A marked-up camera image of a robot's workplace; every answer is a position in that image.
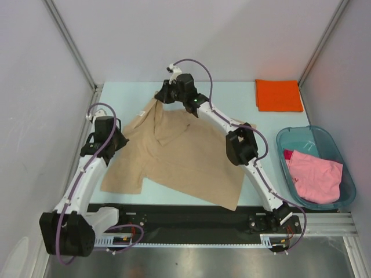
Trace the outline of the beige t shirt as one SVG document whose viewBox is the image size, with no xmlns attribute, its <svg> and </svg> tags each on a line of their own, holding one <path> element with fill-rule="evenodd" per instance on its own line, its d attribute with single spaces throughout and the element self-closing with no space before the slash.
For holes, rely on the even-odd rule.
<svg viewBox="0 0 371 278">
<path fill-rule="evenodd" d="M 129 140 L 110 162 L 100 189 L 141 193 L 156 182 L 236 210 L 245 173 L 227 157 L 225 134 L 185 110 L 166 111 L 151 99 L 123 130 Z"/>
</svg>

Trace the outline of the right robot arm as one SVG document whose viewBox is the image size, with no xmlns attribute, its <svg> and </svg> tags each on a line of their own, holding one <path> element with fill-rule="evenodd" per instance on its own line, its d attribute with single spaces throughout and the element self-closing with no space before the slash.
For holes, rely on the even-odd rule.
<svg viewBox="0 0 371 278">
<path fill-rule="evenodd" d="M 209 122 L 225 134 L 227 157 L 233 165 L 243 169 L 259 194 L 267 227 L 273 232 L 282 232 L 293 213 L 287 201 L 278 195 L 260 163 L 254 136 L 260 133 L 250 124 L 239 124 L 215 108 L 209 97 L 198 93 L 191 74 L 180 74 L 164 80 L 155 98 L 164 104 L 182 103 L 188 113 Z"/>
</svg>

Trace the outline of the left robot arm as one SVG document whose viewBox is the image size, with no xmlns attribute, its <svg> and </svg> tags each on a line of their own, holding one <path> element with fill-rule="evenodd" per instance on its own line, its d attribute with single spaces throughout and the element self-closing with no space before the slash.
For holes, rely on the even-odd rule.
<svg viewBox="0 0 371 278">
<path fill-rule="evenodd" d="M 43 242 L 50 255 L 87 257 L 95 240 L 108 228 L 120 232 L 128 217 L 113 207 L 102 207 L 89 215 L 93 191 L 115 153 L 128 139 L 121 133 L 121 121 L 113 116 L 97 116 L 94 131 L 80 151 L 78 168 L 61 201 L 39 219 Z"/>
</svg>

